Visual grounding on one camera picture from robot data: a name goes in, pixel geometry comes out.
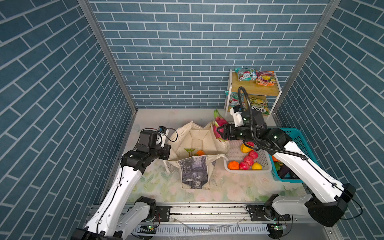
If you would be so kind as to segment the beige canvas grocery bag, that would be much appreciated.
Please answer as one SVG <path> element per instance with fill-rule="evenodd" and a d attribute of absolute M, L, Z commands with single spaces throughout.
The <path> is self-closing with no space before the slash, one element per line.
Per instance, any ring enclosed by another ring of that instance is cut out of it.
<path fill-rule="evenodd" d="M 181 187 L 188 190 L 209 190 L 216 161 L 226 160 L 230 151 L 228 141 L 216 138 L 214 123 L 201 127 L 190 122 L 176 129 L 167 144 L 171 151 L 163 161 L 166 172 L 179 174 Z"/>

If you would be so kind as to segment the orange with green leaves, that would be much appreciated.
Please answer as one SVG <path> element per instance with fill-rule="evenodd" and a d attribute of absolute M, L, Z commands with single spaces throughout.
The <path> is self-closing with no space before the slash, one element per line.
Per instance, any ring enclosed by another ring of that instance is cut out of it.
<path fill-rule="evenodd" d="M 193 149 L 193 148 L 185 149 L 185 151 L 189 154 L 189 157 L 204 156 L 206 154 L 202 150 L 196 150 L 196 149 Z"/>

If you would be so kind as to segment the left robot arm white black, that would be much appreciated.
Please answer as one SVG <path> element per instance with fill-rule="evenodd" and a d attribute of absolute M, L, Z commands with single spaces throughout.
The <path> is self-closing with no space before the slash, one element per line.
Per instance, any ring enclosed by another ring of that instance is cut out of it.
<path fill-rule="evenodd" d="M 156 201 L 151 198 L 140 197 L 125 214 L 123 209 L 146 168 L 156 159 L 169 159 L 168 134 L 169 129 L 163 126 L 141 130 L 134 148 L 122 156 L 102 204 L 83 228 L 74 230 L 72 240 L 125 240 L 142 221 L 155 219 Z"/>

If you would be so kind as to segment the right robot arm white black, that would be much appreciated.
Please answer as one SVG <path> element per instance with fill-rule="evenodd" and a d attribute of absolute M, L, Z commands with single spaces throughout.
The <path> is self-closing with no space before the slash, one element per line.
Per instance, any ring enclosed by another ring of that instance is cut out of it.
<path fill-rule="evenodd" d="M 266 218 L 273 221 L 283 215 L 312 217 L 332 227 L 344 218 L 348 203 L 356 192 L 351 184 L 342 184 L 327 174 L 280 128 L 268 128 L 260 112 L 232 109 L 234 123 L 215 123 L 223 140 L 241 140 L 252 150 L 263 150 L 281 161 L 311 190 L 301 198 L 272 195 L 264 204 Z"/>

